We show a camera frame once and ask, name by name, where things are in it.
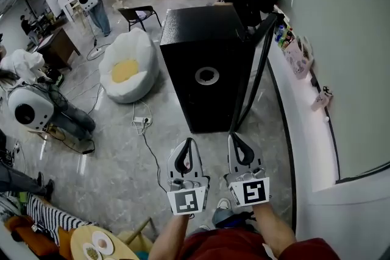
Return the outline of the brown wooden desk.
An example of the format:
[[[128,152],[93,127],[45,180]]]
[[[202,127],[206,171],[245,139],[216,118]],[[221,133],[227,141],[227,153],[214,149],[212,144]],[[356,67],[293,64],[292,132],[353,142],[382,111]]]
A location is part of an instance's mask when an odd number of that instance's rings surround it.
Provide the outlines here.
[[[43,56],[45,65],[54,69],[69,69],[72,70],[68,63],[69,58],[75,52],[80,56],[78,48],[63,28],[56,29],[50,36],[46,37],[39,47],[37,52]]]

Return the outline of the round wooden table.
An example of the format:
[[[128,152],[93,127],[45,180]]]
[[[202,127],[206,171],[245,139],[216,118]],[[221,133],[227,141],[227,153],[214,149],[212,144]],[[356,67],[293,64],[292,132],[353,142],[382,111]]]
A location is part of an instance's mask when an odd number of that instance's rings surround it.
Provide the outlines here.
[[[73,260],[88,260],[83,253],[82,246],[84,243],[93,244],[91,237],[94,231],[102,231],[105,233],[112,240],[114,245],[114,252],[112,255],[103,255],[101,253],[102,260],[138,260],[137,255],[115,235],[94,225],[84,225],[73,232],[71,236],[71,253]]]

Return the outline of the pink shopping bag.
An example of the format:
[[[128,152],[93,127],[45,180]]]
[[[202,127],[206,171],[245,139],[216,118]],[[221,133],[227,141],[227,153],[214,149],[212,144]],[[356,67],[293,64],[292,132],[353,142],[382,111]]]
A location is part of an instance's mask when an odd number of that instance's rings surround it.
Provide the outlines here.
[[[313,50],[306,36],[297,36],[283,51],[297,79],[305,79],[313,63]]]

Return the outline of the white plate with green beans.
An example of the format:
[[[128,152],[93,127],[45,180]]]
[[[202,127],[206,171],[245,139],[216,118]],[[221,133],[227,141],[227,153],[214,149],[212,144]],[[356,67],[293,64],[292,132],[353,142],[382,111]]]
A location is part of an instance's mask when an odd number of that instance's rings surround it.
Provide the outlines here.
[[[102,256],[98,249],[91,243],[84,243],[83,253],[88,260],[102,260]]]

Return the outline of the row of drink bottles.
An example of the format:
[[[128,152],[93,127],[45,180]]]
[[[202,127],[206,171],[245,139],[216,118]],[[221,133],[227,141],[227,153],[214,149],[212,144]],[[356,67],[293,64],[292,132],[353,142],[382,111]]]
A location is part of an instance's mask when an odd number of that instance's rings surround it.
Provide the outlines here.
[[[281,49],[285,49],[293,40],[293,28],[279,25],[275,34],[275,41]]]

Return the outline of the orange sofa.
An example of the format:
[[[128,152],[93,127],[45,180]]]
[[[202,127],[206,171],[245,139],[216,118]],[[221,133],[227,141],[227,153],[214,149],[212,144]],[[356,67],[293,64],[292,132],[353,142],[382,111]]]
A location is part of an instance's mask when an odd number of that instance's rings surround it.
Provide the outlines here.
[[[49,234],[36,233],[32,229],[33,220],[29,216],[12,216],[5,227],[17,242],[24,242],[39,260],[73,260],[71,236],[74,230],[59,228],[59,243]]]

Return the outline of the wooden chair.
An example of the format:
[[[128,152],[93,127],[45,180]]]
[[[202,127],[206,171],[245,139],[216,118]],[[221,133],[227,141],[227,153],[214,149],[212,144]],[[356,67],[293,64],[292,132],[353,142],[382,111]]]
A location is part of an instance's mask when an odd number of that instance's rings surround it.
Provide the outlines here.
[[[117,237],[133,252],[149,253],[158,236],[151,217],[147,217],[135,230],[122,230]]]

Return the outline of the person's blue jeans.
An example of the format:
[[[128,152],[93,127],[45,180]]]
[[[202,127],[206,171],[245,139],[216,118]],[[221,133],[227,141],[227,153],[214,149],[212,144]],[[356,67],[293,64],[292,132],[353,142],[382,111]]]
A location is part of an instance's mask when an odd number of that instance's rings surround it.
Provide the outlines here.
[[[212,217],[215,228],[223,228],[226,221],[234,215],[231,208],[216,208]]]

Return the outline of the person's left forearm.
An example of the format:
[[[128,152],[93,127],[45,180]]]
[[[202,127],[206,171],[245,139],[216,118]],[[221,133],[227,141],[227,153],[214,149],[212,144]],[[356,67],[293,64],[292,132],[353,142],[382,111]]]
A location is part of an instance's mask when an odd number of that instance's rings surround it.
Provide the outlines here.
[[[177,260],[185,240],[189,219],[189,215],[172,216],[154,242],[148,260]]]

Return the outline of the person's red shirt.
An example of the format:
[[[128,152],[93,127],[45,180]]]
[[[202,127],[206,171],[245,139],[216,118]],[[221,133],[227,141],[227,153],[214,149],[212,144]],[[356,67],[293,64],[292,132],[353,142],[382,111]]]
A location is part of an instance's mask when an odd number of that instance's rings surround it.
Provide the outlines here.
[[[340,260],[321,238],[295,242],[278,260]],[[225,228],[192,234],[185,239],[177,260],[271,260],[258,233]]]

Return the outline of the black metal chair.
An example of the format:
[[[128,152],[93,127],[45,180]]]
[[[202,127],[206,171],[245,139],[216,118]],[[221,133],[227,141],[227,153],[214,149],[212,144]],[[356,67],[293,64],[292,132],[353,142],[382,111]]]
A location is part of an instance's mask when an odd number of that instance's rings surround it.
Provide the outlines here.
[[[141,7],[122,7],[118,9],[118,12],[125,18],[128,23],[129,31],[131,31],[131,27],[140,24],[142,29],[146,31],[143,21],[150,18],[151,16],[155,16],[160,27],[162,26],[160,19],[158,17],[157,12],[151,5],[144,5]]]

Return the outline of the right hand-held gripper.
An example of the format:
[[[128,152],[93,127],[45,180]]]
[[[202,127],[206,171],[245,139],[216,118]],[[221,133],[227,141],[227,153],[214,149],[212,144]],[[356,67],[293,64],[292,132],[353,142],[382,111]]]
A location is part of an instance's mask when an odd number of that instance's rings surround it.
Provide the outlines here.
[[[262,151],[251,139],[237,132],[228,135],[230,173],[224,176],[237,207],[267,203],[270,199],[269,177],[259,167]],[[244,168],[250,169],[240,173]]]

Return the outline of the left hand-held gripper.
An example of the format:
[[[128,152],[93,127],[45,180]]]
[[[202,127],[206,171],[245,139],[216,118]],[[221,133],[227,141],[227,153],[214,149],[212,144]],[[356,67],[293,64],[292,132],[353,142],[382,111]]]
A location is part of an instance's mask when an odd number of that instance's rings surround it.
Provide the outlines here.
[[[193,138],[185,139],[171,152],[167,175],[170,179],[167,195],[175,216],[197,214],[205,210],[210,177],[202,177],[199,150]]]

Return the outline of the white plate with pink meat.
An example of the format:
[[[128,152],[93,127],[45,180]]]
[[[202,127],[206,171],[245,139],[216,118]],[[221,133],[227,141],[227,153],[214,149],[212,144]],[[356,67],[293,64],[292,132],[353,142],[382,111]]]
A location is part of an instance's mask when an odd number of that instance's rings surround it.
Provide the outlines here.
[[[94,231],[92,233],[92,243],[97,250],[103,255],[112,255],[114,252],[114,245],[112,240],[102,231]]]

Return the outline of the white curved ledge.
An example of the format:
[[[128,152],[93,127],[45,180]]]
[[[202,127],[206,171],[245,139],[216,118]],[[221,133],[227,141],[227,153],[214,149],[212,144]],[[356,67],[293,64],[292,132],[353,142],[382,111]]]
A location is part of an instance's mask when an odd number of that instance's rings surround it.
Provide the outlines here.
[[[338,179],[336,150],[324,109],[311,109],[318,95],[312,75],[297,79],[276,42],[271,44],[269,61],[288,124],[297,187],[308,192],[329,189]]]

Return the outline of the white flower-shaped beanbag chair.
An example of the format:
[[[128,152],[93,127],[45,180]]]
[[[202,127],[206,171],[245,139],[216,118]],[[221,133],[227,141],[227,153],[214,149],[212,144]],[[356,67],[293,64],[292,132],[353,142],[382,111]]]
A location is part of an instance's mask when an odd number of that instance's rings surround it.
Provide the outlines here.
[[[157,49],[139,28],[118,35],[99,64],[100,83],[111,100],[129,104],[143,98],[159,73]]]

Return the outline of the black-white striped cloth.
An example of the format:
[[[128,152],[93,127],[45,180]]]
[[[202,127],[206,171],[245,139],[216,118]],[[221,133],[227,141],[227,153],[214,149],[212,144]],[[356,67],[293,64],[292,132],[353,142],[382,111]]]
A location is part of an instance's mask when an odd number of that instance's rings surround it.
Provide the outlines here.
[[[84,225],[96,225],[93,222],[84,221],[67,212],[64,212],[46,202],[43,199],[27,194],[26,204],[27,215],[31,217],[35,223],[39,223],[51,236],[52,240],[59,246],[59,228],[65,231],[76,229]]]

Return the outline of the person's right forearm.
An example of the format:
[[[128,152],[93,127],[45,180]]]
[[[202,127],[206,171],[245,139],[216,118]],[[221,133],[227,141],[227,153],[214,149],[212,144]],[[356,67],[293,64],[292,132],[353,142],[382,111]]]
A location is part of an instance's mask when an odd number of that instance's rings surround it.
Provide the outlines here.
[[[254,205],[252,210],[260,234],[278,259],[283,251],[297,242],[293,230],[274,212],[269,203]]]

